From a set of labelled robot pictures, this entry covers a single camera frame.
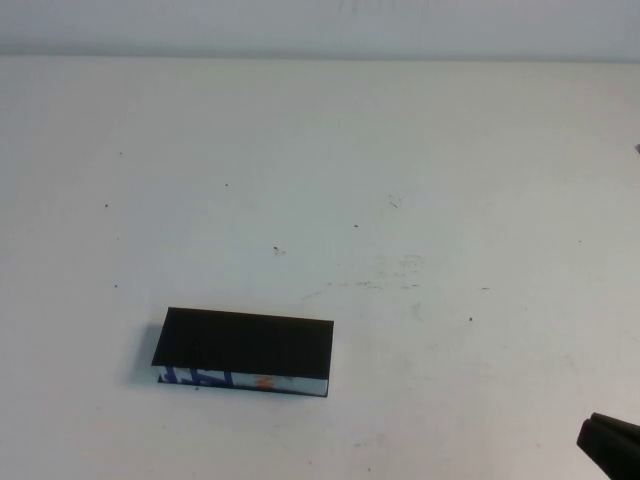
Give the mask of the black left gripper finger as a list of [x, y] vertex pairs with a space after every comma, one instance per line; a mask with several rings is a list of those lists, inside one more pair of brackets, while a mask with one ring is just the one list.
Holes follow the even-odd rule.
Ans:
[[639, 480], [639, 438], [628, 439], [584, 422], [578, 447], [612, 480]]

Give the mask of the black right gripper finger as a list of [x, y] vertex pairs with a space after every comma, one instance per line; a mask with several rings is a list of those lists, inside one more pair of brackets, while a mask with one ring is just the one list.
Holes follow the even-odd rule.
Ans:
[[640, 426], [625, 422], [600, 413], [593, 413], [591, 421], [600, 427], [612, 431], [628, 439], [638, 439], [640, 436]]

